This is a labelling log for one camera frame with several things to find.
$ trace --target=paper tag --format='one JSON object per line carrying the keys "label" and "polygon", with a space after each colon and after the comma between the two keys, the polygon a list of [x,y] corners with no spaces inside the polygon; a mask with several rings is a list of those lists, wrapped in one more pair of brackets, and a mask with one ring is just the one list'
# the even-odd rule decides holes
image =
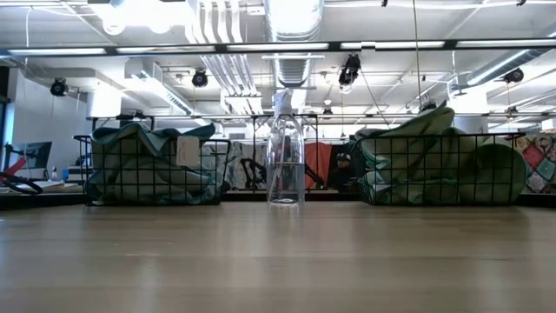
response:
{"label": "paper tag", "polygon": [[199,138],[180,136],[177,138],[175,163],[179,166],[197,166],[201,162]]}

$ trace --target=table surface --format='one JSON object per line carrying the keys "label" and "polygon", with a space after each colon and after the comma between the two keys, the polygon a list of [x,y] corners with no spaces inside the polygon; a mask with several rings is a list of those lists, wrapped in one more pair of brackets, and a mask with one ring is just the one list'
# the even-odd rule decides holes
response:
{"label": "table surface", "polygon": [[2,312],[555,312],[556,213],[306,203],[0,212]]}

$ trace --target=security camera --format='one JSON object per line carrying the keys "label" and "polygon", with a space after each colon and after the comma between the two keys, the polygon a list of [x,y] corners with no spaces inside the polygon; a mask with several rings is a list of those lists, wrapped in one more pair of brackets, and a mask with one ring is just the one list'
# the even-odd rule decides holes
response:
{"label": "security camera", "polygon": [[505,74],[504,77],[502,77],[502,80],[506,83],[519,83],[523,80],[524,76],[523,70],[518,68]]}
{"label": "security camera", "polygon": [[341,68],[340,78],[338,83],[340,86],[348,86],[354,83],[355,79],[359,76],[358,70],[361,69],[361,60],[356,54],[349,55],[346,63]]}
{"label": "security camera", "polygon": [[193,85],[195,87],[205,87],[207,85],[207,83],[209,83],[209,79],[207,78],[207,74],[206,74],[206,70],[205,69],[197,69],[195,71],[195,74],[193,75],[193,79],[191,80],[191,83],[193,83]]}
{"label": "security camera", "polygon": [[50,94],[56,97],[66,97],[70,89],[66,84],[65,78],[54,78],[54,83],[50,86]]}

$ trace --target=fluorescent light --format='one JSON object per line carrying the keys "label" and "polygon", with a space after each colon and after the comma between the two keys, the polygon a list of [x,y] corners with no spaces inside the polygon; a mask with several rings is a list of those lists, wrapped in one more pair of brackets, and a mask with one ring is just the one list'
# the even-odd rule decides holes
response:
{"label": "fluorescent light", "polygon": [[323,55],[304,55],[304,56],[296,56],[296,55],[274,55],[274,56],[262,56],[262,60],[315,60],[315,59],[323,59]]}
{"label": "fluorescent light", "polygon": [[366,114],[319,114],[319,118],[363,118],[367,117]]}
{"label": "fluorescent light", "polygon": [[361,50],[361,43],[340,43],[342,50]]}
{"label": "fluorescent light", "polygon": [[283,51],[283,50],[326,50],[328,43],[259,43],[259,44],[232,44],[228,51]]}
{"label": "fluorescent light", "polygon": [[104,48],[60,48],[60,49],[14,49],[8,50],[12,56],[82,56],[103,55]]}
{"label": "fluorescent light", "polygon": [[[432,41],[432,42],[417,42],[419,48],[442,48],[444,46],[443,41]],[[375,45],[376,49],[416,49],[415,41],[406,42],[377,42]]]}
{"label": "fluorescent light", "polygon": [[204,116],[207,119],[250,119],[249,115]]}
{"label": "fluorescent light", "polygon": [[361,47],[366,49],[372,49],[376,47],[376,42],[361,42]]}
{"label": "fluorescent light", "polygon": [[510,39],[510,40],[463,40],[456,45],[458,48],[499,48],[499,47],[526,47],[526,46],[551,46],[556,44],[556,39]]}
{"label": "fluorescent light", "polygon": [[182,46],[182,47],[129,47],[129,48],[116,48],[118,53],[183,53],[183,52],[214,52],[215,46]]}

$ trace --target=green fabric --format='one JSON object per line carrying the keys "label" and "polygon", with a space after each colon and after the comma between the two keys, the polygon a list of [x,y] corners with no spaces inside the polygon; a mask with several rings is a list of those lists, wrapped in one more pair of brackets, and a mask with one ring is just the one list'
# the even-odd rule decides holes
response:
{"label": "green fabric", "polygon": [[453,117],[453,110],[443,104],[396,129],[355,134],[370,169],[360,183],[376,203],[515,200],[526,185],[523,156],[503,138],[465,136],[450,127]]}
{"label": "green fabric", "polygon": [[175,129],[150,131],[140,123],[121,129],[99,128],[91,134],[96,171],[85,184],[87,194],[104,203],[210,201],[218,189],[210,171],[176,165],[175,145],[171,143],[179,136],[206,140],[214,133],[213,124],[185,133]]}

